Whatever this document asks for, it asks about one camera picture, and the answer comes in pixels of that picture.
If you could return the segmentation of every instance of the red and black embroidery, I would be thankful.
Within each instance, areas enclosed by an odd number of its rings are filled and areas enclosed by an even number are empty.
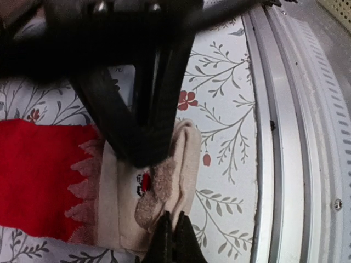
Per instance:
[[[145,172],[142,175],[138,174],[137,182],[139,183],[137,187],[138,196],[143,196],[146,191],[151,189],[151,177],[149,172]]]

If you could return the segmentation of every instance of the brown fuzzy patch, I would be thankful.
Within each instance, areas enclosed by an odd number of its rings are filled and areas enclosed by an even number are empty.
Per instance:
[[[135,220],[139,226],[148,229],[153,224],[154,209],[157,205],[157,200],[154,194],[150,191],[139,200],[135,209]]]
[[[172,177],[176,168],[175,160],[170,157],[153,168],[152,189],[155,197],[166,202],[172,194]]]

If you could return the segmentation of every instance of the red cloth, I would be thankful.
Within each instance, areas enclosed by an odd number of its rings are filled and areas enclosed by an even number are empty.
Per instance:
[[[83,202],[68,190],[86,180],[71,166],[91,158],[80,146],[98,138],[89,126],[0,122],[0,225],[69,241],[83,222],[65,212]]]

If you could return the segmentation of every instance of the table surface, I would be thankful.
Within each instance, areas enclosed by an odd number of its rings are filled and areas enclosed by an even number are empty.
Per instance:
[[[39,20],[25,33],[35,33]],[[256,122],[246,37],[240,18],[197,36],[182,87],[178,117],[190,118],[202,134],[201,165],[190,218],[208,262],[249,262],[257,202]],[[110,69],[125,102],[131,103],[133,66]],[[38,125],[92,122],[68,82],[38,87],[24,79],[0,85],[0,119]],[[130,255],[12,234],[0,227],[0,262],[134,262]],[[38,255],[28,246],[44,246]]]

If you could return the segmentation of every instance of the red bud print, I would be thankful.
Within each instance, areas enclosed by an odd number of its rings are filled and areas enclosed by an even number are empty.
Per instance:
[[[211,156],[207,153],[203,156],[202,158],[204,166],[210,166],[211,165]]]

